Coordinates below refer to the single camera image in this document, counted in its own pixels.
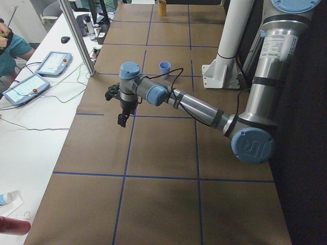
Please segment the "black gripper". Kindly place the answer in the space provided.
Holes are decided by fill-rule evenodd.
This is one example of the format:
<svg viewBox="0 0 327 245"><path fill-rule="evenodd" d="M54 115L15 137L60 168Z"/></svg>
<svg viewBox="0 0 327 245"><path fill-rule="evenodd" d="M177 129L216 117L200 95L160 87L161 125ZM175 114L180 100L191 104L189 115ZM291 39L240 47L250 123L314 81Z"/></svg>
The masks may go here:
<svg viewBox="0 0 327 245"><path fill-rule="evenodd" d="M122 114L118 115L118 124L123 128L126 127L126 122L130 116L130 114L134 115L136 110L136 101L127 102L124 100L120 101L120 105L122 108Z"/></svg>

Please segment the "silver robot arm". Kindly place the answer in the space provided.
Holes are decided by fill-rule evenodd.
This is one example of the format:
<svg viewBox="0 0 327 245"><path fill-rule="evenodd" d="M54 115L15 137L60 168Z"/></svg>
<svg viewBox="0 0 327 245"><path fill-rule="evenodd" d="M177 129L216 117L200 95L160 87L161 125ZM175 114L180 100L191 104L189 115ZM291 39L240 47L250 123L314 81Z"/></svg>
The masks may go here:
<svg viewBox="0 0 327 245"><path fill-rule="evenodd" d="M266 162L275 148L272 137L277 126L275 111L298 39L309 28L319 5L320 1L263 2L262 21L257 32L263 44L252 45L258 64L243 113L229 115L172 84L155 82L141 73L138 64L126 62L120 67L115 95L122 108L118 124L126 125L129 116L136 111L139 98L153 106L167 103L200 123L221 130L231 139L231 149L240 161Z"/></svg>

